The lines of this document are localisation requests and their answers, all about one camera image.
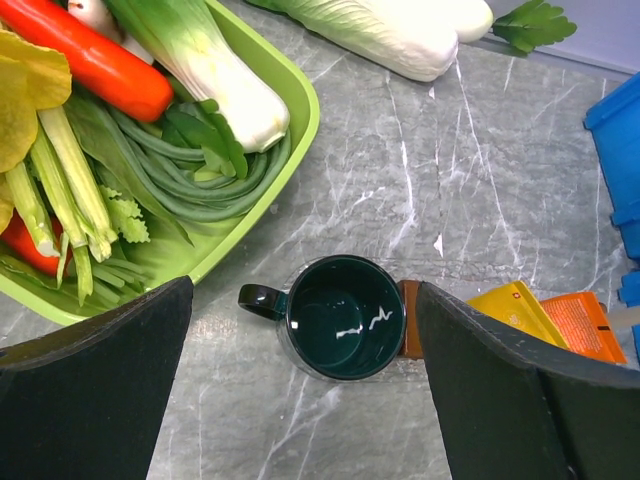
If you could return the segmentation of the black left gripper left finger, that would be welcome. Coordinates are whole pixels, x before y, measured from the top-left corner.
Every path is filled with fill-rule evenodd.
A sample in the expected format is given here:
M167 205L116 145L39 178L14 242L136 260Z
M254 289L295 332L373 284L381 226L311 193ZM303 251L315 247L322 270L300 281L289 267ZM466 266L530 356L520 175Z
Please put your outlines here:
M1 350L4 479L143 479L188 331L194 286Z

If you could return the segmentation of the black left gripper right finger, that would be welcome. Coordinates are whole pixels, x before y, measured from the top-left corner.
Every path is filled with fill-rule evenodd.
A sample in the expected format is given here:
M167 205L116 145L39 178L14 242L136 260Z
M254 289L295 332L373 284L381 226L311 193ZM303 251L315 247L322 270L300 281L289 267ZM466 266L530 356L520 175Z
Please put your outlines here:
M553 346L429 282L416 319L452 478L638 478L638 371Z

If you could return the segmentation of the clear acrylic holder brown ends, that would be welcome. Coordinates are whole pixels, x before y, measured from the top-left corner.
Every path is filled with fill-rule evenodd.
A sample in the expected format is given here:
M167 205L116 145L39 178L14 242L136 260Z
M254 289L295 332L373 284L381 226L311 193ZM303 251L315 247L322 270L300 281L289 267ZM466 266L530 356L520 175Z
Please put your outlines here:
M420 282L417 280L401 280L398 283L406 310L406 331L404 343L399 356L411 360L423 358L422 347L416 320L416 300Z

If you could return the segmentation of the dark green mug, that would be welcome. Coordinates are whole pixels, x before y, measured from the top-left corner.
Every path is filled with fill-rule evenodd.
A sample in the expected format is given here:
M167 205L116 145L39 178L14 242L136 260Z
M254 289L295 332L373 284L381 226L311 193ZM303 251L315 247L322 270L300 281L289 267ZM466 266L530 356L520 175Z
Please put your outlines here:
M320 379L374 376L404 344L407 313L401 290L386 270L361 256L322 257L286 291L245 284L237 303L274 322L289 360Z

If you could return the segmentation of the light green tray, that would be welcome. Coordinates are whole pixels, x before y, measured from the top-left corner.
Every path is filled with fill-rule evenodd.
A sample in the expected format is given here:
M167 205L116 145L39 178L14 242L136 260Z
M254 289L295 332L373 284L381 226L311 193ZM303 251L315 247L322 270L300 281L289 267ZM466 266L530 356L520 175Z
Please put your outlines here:
M147 276L150 290L188 275L197 284L243 239L286 186L309 150L320 122L316 91L304 73L276 47L218 1L208 6L232 49L285 101L290 115L291 153L280 170L246 214L209 224L186 223L191 241L152 214L145 219L151 240L123 245L124 257ZM65 282L55 290L55 280L44 276L37 283L18 270L1 270L1 298L22 304L62 326L72 325L102 313L106 307L88 298L83 306L75 297L76 287Z

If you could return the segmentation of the green celery stalks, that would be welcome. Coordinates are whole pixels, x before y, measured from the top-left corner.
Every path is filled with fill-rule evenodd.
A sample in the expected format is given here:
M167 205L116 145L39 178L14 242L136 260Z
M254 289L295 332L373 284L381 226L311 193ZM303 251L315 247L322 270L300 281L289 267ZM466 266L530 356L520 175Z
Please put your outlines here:
M29 153L1 179L3 268L51 290L72 288L79 305L114 307L142 290L145 272L121 248L149 241L142 211L95 178L62 108L39 113Z

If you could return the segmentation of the green long beans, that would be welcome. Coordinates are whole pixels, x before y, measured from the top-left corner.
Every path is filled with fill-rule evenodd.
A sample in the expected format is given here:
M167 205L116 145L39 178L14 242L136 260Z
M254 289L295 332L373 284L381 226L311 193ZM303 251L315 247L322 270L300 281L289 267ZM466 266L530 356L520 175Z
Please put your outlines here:
M181 162L204 167L215 156L210 149L175 146L142 129L115 108L92 106L94 128L83 147L147 210L166 220L219 222L246 214L264 196L288 162L291 133L264 153L244 154L241 178L233 160L221 160L217 176L197 180Z

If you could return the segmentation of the blue four-compartment bin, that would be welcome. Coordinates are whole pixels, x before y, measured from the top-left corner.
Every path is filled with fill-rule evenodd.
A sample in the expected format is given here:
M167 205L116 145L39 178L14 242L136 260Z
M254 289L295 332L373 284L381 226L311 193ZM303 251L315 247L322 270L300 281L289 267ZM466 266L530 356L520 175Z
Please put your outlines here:
M594 104L584 127L591 132L607 185L611 222L627 256L639 260L639 76Z

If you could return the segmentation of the yellow napa cabbage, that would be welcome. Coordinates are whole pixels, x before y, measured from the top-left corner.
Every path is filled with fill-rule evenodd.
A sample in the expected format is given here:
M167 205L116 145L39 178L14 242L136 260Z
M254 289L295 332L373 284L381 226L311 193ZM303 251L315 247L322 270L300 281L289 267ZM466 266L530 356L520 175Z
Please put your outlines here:
M63 54L1 32L1 173L20 166L36 140L37 112L61 106L71 93Z

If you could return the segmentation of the orange carrot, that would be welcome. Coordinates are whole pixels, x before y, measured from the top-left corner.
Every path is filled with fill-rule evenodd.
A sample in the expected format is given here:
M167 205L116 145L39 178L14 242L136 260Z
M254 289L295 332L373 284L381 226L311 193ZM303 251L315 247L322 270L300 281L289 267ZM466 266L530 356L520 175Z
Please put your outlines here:
M173 99L158 70L52 1L3 1L1 20L25 40L64 54L74 80L138 121L156 121Z

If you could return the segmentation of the green bok choy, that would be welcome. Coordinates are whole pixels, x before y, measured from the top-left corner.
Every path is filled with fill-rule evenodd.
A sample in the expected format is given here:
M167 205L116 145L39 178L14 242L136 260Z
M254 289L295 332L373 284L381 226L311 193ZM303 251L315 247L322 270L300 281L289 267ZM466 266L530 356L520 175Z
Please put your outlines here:
M284 101L231 49L204 1L108 1L124 30L197 101L213 100L247 153L285 136Z

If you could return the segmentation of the long green napa cabbage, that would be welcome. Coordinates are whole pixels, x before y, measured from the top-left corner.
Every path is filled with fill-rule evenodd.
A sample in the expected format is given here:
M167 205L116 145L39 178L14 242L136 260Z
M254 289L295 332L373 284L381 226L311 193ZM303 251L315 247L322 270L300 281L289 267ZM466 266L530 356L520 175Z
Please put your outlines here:
M458 34L421 1L283 0L254 6L284 14L306 29L405 78L431 82L454 63Z

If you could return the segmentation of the green radish leaf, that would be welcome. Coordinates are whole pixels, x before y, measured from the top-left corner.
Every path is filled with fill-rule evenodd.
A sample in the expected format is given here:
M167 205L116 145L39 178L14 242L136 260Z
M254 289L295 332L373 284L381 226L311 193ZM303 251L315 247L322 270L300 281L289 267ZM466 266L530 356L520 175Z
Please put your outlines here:
M523 3L496 19L491 27L491 33L503 39L519 56L560 43L577 30L577 24L568 19L562 7L543 0Z

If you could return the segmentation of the white mushroom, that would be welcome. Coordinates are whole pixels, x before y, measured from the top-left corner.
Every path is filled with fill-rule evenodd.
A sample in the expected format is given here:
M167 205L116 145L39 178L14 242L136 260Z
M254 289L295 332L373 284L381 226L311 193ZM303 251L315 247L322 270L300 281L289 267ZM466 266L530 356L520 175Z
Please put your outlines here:
M120 44L123 34L106 5L101 0L69 0L67 11L82 24L111 41Z

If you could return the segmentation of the white radish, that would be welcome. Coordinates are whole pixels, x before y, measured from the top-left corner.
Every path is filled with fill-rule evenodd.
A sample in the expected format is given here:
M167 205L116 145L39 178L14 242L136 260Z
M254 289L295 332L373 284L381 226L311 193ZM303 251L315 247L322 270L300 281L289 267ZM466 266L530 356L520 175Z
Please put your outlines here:
M489 32L494 15L484 0L463 0L452 3L451 19L459 41L471 43Z

